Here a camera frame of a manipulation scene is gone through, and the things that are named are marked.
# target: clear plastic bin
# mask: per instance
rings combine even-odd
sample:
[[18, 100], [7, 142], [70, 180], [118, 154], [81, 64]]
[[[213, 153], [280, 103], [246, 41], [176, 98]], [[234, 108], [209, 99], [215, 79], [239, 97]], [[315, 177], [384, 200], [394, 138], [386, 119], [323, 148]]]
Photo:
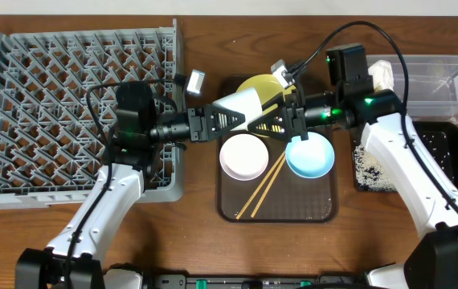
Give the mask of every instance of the clear plastic bin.
[[[404, 55], [409, 73], [407, 113], [414, 120], [458, 124], [458, 55]], [[394, 91], [404, 93], [404, 75], [397, 55], [368, 55], [368, 66], [378, 60], [391, 63]]]

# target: black tray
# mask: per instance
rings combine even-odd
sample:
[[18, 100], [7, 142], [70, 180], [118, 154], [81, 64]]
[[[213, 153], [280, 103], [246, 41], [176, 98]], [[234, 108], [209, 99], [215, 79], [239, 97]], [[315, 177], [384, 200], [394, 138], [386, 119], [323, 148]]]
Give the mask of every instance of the black tray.
[[[238, 86], [249, 76], [233, 76], [221, 87], [220, 97], [234, 93]], [[305, 84], [306, 93], [316, 90], [314, 85]], [[313, 130], [324, 135], [332, 142], [331, 127]], [[223, 143], [235, 132], [217, 141], [217, 160]], [[264, 187], [256, 195], [242, 217], [236, 215], [243, 208], [248, 198], [263, 180], [266, 172], [273, 166], [279, 155], [286, 148], [286, 143], [267, 137], [260, 138], [268, 149], [268, 167], [259, 177], [250, 181], [237, 181], [229, 177], [218, 165], [217, 171], [217, 210], [229, 222], [327, 222], [337, 214], [336, 163], [329, 173], [317, 179], [304, 179], [295, 175], [286, 163], [277, 175], [277, 179], [264, 199], [254, 218], [251, 213], [263, 194]]]
[[[448, 122], [423, 122], [413, 123], [416, 132], [419, 134], [423, 145], [440, 164], [447, 177], [458, 189], [458, 128]], [[381, 191], [394, 192], [393, 190], [370, 189], [367, 185], [359, 183], [356, 178], [355, 148], [356, 144], [352, 140], [354, 185], [362, 191]]]

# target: pair of chopsticks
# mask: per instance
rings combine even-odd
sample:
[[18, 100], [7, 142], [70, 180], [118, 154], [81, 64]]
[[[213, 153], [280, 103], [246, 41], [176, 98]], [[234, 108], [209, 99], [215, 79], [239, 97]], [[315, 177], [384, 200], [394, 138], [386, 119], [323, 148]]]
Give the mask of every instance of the pair of chopsticks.
[[264, 177], [264, 179], [261, 181], [260, 185], [258, 185], [257, 189], [254, 191], [254, 193], [253, 193], [253, 194], [251, 195], [251, 197], [248, 199], [247, 203], [245, 203], [245, 206], [243, 206], [243, 208], [240, 210], [240, 212], [239, 212], [238, 215], [236, 216], [236, 220], [239, 220], [239, 218], [243, 215], [243, 213], [245, 212], [245, 210], [247, 209], [247, 207], [252, 203], [252, 200], [254, 200], [254, 197], [255, 197], [255, 196], [258, 194], [258, 192], [260, 191], [261, 187], [263, 187], [264, 183], [267, 182], [267, 179], [270, 177], [270, 175], [272, 174], [272, 172], [274, 171], [274, 169], [276, 169], [277, 165], [279, 165], [279, 167], [277, 167], [277, 170], [274, 172], [274, 175], [272, 176], [272, 179], [271, 179], [270, 182], [268, 183], [267, 188], [264, 190], [264, 193], [263, 193], [263, 195], [261, 196], [260, 201], [258, 201], [258, 204], [256, 205], [256, 207], [254, 208], [254, 211], [252, 212], [251, 218], [254, 218], [254, 216], [256, 215], [256, 213], [258, 212], [258, 210], [259, 210], [260, 207], [261, 207], [261, 203], [263, 202], [263, 200], [265, 199], [265, 197], [267, 197], [267, 193], [268, 193], [268, 191], [270, 190], [270, 187], [272, 187], [272, 184], [274, 183], [274, 181], [276, 180], [276, 177], [277, 177], [277, 175], [279, 174], [280, 169], [283, 167], [285, 161], [286, 161], [286, 157], [285, 157], [284, 152], [283, 152], [283, 153], [281, 153], [281, 155], [277, 158], [276, 163], [270, 168], [270, 170], [268, 171], [267, 175], [266, 175], [266, 176]]

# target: white wall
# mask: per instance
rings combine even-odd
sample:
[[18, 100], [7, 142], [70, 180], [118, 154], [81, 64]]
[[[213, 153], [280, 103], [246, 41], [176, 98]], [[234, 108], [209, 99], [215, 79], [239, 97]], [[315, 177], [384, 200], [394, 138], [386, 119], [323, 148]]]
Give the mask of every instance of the white wall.
[[458, 16], [458, 0], [0, 0], [0, 14]]

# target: white cloth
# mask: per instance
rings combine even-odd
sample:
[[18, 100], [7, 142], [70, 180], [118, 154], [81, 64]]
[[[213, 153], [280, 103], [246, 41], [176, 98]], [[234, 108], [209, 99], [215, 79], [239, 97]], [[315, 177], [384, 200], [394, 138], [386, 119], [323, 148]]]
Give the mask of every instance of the white cloth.
[[374, 79], [374, 90], [391, 89], [393, 91], [393, 71], [391, 63], [379, 60], [368, 68], [368, 74]]

